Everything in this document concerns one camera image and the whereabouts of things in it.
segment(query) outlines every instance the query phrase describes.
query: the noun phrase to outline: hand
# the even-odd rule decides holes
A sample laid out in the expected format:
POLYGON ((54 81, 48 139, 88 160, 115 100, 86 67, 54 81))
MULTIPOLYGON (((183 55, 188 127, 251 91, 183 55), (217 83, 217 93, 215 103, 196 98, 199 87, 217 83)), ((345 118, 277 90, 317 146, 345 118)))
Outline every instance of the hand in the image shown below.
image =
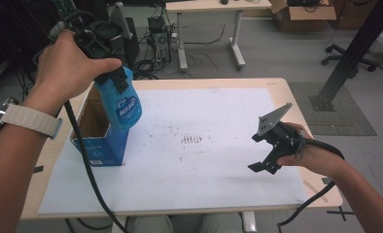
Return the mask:
MULTIPOLYGON (((297 132, 300 130, 304 131, 304 128, 300 124, 286 124, 296 128, 297 132)), ((312 139, 307 132, 304 133, 304 138, 312 139)), ((306 145, 303 148, 300 160, 296 160, 296 158, 292 155, 284 156, 277 159, 277 164, 280 166, 302 166, 314 173, 333 178, 342 171, 342 168, 346 165, 346 162, 336 154, 327 150, 306 145)))
POLYGON ((67 100, 83 93, 94 78, 122 66, 116 58, 89 59, 75 44, 73 36, 73 32, 64 30, 54 45, 45 48, 28 103, 40 101, 59 109, 67 100))

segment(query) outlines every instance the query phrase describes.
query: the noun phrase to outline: background desk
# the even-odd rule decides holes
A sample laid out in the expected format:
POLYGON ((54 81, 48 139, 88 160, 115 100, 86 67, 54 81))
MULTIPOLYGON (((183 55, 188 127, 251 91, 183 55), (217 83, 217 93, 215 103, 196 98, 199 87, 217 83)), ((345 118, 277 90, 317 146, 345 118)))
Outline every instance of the background desk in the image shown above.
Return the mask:
MULTIPOLYGON (((210 87, 263 87, 266 88, 273 100, 276 107, 283 106, 287 102, 294 103, 292 109, 283 118, 285 121, 298 122, 306 126, 303 116, 296 104, 296 100, 292 95, 286 81, 282 79, 240 79, 240 80, 176 80, 176 81, 138 81, 134 82, 136 89, 178 89, 178 88, 210 88, 210 87)), ((85 95, 80 95, 72 100, 72 105, 76 110, 80 109, 83 104, 85 95)), ((61 111, 60 117, 66 118, 65 111, 61 111)), ((57 139, 54 141, 48 141, 43 148, 42 154, 38 161, 38 166, 44 165, 44 171, 37 173, 33 176, 29 192, 27 195, 26 203, 22 213, 22 218, 41 218, 41 217, 66 217, 73 215, 57 215, 57 216, 42 216, 38 215, 38 209, 43 199, 48 179, 50 177, 52 166, 58 157, 63 144, 69 134, 71 125, 68 120, 64 120, 64 124, 60 129, 57 139)), ((321 176, 308 172, 305 169, 300 169, 302 180, 307 191, 307 195, 311 196, 315 194, 317 190, 322 189, 324 186, 321 181, 321 176)), ((314 207, 334 207, 339 206, 342 203, 342 199, 339 192, 334 188, 324 197, 320 198, 317 202, 313 203, 314 207)), ((269 209, 285 209, 292 208, 277 206, 269 207, 269 209)), ((239 211, 253 211, 254 209, 241 209, 239 211)), ((77 216, 105 216, 101 214, 86 214, 77 216)))
POLYGON ((173 2, 173 3, 167 3, 166 4, 166 10, 169 13, 176 13, 177 14, 177 30, 178 30, 178 37, 179 37, 179 47, 178 47, 178 53, 179 53, 179 64, 180 64, 180 70, 181 71, 187 71, 188 69, 188 62, 186 60, 186 53, 185 53, 185 45, 184 45, 184 38, 182 33, 182 13, 191 15, 192 13, 198 13, 198 15, 192 17, 193 20, 202 21, 200 17, 203 16, 204 13, 210 13, 209 17, 204 19, 203 23, 210 23, 212 20, 218 21, 219 19, 222 19, 221 14, 224 14, 226 12, 236 12, 235 16, 235 25, 234 25, 234 33, 233 37, 230 38, 230 45, 233 50, 234 56, 237 60, 237 68, 241 69, 242 67, 246 66, 246 63, 243 59, 243 56, 241 54, 240 48, 237 45, 237 40, 239 37, 239 30, 240 30, 240 23, 241 18, 243 15, 244 10, 256 10, 256 9, 269 9, 271 7, 271 4, 268 2, 268 0, 261 0, 258 3, 255 2, 249 2, 246 0, 229 0, 228 4, 223 5, 220 3, 220 0, 194 0, 194 1, 185 1, 185 2, 173 2))

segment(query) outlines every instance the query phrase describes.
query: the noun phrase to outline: pants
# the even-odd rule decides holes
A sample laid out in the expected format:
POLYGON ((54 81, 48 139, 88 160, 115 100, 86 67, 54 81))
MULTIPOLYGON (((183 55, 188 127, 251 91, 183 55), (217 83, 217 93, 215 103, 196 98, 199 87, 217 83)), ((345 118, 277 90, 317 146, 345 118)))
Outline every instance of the pants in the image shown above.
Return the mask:
MULTIPOLYGON (((168 216, 139 216, 132 233, 174 233, 168 216)), ((243 233, 239 214, 212 214, 203 218, 198 233, 243 233)))

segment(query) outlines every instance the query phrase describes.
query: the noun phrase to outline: white paper sheet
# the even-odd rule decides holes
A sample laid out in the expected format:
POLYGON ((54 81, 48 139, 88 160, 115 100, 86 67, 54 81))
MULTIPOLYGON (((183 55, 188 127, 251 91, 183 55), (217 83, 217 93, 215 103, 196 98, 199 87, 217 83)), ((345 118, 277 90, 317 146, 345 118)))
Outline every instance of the white paper sheet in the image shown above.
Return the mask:
MULTIPOLYGON (((275 175, 247 166, 271 151, 251 138, 275 107, 265 88, 138 91, 143 115, 121 167, 93 168, 114 212, 253 208, 303 203, 296 168, 275 175)), ((80 153, 66 142, 39 214, 103 213, 80 153)))

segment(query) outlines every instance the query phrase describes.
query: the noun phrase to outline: watch face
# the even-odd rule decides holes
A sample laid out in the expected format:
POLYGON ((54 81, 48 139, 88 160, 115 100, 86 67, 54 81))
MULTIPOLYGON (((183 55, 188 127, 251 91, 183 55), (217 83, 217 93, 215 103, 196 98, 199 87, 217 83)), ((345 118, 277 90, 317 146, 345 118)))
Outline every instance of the watch face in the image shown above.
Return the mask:
POLYGON ((4 122, 1 122, 1 117, 3 117, 3 115, 6 113, 7 109, 9 108, 9 106, 12 104, 17 105, 18 100, 16 98, 8 98, 4 102, 3 106, 0 108, 0 130, 4 125, 4 122))

